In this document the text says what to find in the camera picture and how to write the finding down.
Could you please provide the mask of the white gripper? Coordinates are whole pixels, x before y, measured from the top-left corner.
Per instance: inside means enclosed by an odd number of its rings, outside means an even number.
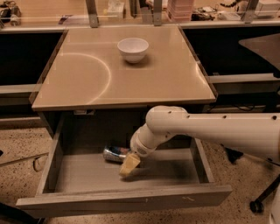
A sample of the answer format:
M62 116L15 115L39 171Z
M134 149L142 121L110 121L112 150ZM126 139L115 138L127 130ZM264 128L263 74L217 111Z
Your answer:
M129 145L133 153L129 153L123 160L119 171L119 175L121 177L129 176L140 164L140 158L148 157L155 150L155 148L148 148L144 146L137 133L133 134Z

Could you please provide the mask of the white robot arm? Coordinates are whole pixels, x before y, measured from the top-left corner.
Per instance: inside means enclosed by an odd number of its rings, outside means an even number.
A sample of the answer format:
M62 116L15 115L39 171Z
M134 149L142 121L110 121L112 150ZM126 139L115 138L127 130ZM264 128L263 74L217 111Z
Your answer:
M120 175L129 176L160 144L187 135L280 164L278 113L190 114L184 108L151 108L130 140Z

